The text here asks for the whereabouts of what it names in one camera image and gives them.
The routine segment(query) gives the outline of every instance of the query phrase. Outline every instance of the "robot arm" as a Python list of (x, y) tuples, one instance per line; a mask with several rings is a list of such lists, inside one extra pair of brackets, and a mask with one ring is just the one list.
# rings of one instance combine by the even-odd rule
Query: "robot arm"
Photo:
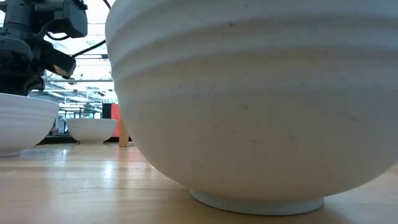
[(87, 36), (87, 5), (82, 0), (7, 0), (0, 29), (0, 93), (27, 96), (44, 89), (45, 70), (70, 78), (76, 60), (53, 48), (44, 37), (52, 32), (66, 38)]

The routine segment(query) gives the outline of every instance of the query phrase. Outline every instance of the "bowl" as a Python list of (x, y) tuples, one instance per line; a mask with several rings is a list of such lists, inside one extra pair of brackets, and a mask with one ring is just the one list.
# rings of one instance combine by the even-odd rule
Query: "bowl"
[(112, 137), (118, 121), (115, 119), (76, 118), (67, 119), (73, 139), (80, 143), (103, 143)]
[(49, 133), (59, 105), (27, 96), (0, 93), (0, 157), (18, 156)]
[(397, 7), (116, 1), (106, 42), (124, 124), (207, 205), (315, 210), (398, 161)]

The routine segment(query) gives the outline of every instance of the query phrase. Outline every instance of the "wooden table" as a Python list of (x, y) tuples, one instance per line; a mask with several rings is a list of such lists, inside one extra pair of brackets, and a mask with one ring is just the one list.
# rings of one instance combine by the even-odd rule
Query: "wooden table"
[(0, 223), (397, 224), (398, 166), (365, 186), (326, 198), (316, 212), (257, 217), (195, 201), (135, 147), (39, 146), (0, 159)]

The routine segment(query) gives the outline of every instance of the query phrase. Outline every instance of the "ceiling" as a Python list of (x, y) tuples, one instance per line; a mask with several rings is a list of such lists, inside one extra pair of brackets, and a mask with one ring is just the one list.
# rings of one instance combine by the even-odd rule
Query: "ceiling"
[[(105, 22), (106, 16), (108, 15), (109, 9), (105, 3), (100, 0), (85, 0), (85, 4), (88, 5), (87, 17), (88, 17), (88, 35), (84, 38), (79, 39), (67, 39), (63, 41), (50, 40), (47, 37), (47, 41), (53, 43), (54, 47), (66, 54), (74, 54), (85, 48), (91, 47), (105, 39)], [(0, 12), (1, 24), (4, 21), (4, 13)], [(62, 37), (65, 34), (54, 34), (54, 37)], [(111, 66), (108, 59), (103, 59), (103, 55), (107, 54), (106, 45), (88, 52), (76, 60), (76, 69), (72, 75), (72, 78), (76, 80), (110, 80), (111, 79)], [(45, 80), (55, 81), (53, 83), (48, 82), (47, 89), (53, 89), (54, 92), (58, 89), (76, 90), (74, 94), (78, 97), (91, 99), (91, 100), (116, 100), (116, 95), (113, 91), (113, 82), (80, 82), (71, 85), (65, 82), (56, 82), (62, 80), (58, 75), (54, 75), (47, 72), (44, 76)], [(55, 95), (68, 96), (71, 93), (66, 94), (63, 92), (57, 92)]]

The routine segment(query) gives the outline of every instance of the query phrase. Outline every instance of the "white ceramic bowl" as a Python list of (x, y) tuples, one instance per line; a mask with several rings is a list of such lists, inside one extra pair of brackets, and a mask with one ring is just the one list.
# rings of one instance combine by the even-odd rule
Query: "white ceramic bowl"
[(116, 1), (121, 115), (208, 205), (290, 215), (398, 160), (398, 1)]
[(49, 133), (59, 105), (0, 93), (0, 157), (17, 156)]
[(67, 119), (70, 135), (80, 143), (102, 143), (108, 140), (114, 134), (117, 124), (115, 119)]

